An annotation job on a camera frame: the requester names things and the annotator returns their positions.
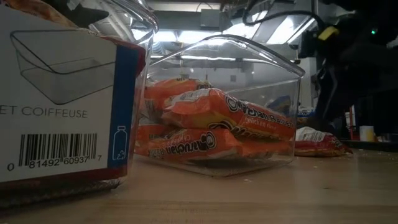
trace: plastic storage bin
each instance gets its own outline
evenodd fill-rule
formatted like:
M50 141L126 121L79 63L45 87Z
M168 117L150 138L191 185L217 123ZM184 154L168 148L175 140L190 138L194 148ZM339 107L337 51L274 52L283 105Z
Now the plastic storage bin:
M236 35L166 55L149 69L135 152L213 177L287 164L304 73Z

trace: blue stripe on box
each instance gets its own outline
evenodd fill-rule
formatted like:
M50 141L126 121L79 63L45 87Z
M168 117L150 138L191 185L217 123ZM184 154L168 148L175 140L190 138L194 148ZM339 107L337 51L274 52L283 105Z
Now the blue stripe on box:
M117 46L114 69L111 127L109 130L108 167L127 164L130 142L134 87L139 52Z

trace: clear plastic container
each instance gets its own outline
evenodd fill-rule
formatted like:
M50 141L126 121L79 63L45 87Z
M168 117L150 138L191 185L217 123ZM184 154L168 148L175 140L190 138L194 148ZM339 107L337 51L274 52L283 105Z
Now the clear plastic container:
M150 64L150 53L155 33L159 30L157 18L148 10L145 0L84 0L80 2L85 8L106 11L109 16L89 25L89 28L101 35L115 37L125 42L139 45L146 52L146 64L141 74L136 79L136 90L133 114L137 114L140 100L143 97L143 88ZM133 115L131 136L136 135L138 119ZM135 138L130 139L134 145ZM132 161L132 149L129 153L129 165Z
M81 97L112 87L115 67L115 55L99 55L94 51L87 52L87 57L81 58L81 60L71 60L64 56L63 63L53 62L53 58L48 57L50 55L48 52L57 54L58 58L61 57L59 56L60 52L63 52L62 40L60 40L62 38L57 39L58 42L53 38L57 32L63 32L63 35L58 33L57 37L76 42L75 48L69 49L70 52L81 50L79 45L81 36L76 34L87 31L87 29L94 31L92 34L97 35L98 38L89 35L85 38L93 39L93 42L96 42L93 44L98 44L99 49L115 48L115 45L136 48L138 45L146 51L146 66L140 74L131 74L136 76L131 123L131 136L134 136L138 123L137 110L142 99L147 69L150 64L152 39L158 30L157 19L146 8L145 2L141 0L71 0L53 1L51 7L37 1L9 2L10 4L7 6L15 10L66 26L65 30L18 30L10 34L10 44L16 50L19 63L19 74L42 92L55 106L73 103ZM117 129L115 138L119 140L118 144L125 144L125 148L127 148L129 144L127 141L128 128L121 126ZM119 151L113 154L117 159L124 159L127 152ZM1 182L0 194L3 197L0 199L0 209L113 189L123 181L122 177L127 175L128 165L113 169L92 169Z
M166 55L149 69L135 152L213 177L287 164L294 158L304 73L236 35L215 35Z

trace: wooden table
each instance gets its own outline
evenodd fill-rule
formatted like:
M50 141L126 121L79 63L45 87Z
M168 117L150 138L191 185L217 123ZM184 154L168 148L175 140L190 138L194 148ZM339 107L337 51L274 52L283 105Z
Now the wooden table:
M29 208L0 223L398 223L398 154L299 157L227 179L135 161L110 193Z

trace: red snack bag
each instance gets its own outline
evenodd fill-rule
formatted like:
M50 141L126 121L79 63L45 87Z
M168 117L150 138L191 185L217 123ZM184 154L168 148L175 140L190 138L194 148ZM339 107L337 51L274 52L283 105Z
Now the red snack bag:
M259 105L210 88L189 91L166 101L162 119L182 128L227 128L236 137L290 140L290 119Z
M144 101L141 104L142 114L148 118L159 118L164 109L165 100L187 91L211 88L208 81L193 78L174 78L147 83L144 90Z
M136 154L170 162L189 163L220 159L241 153L241 144L227 129L180 129L149 141Z
M334 135L304 127L296 132L295 156L333 157L353 152Z

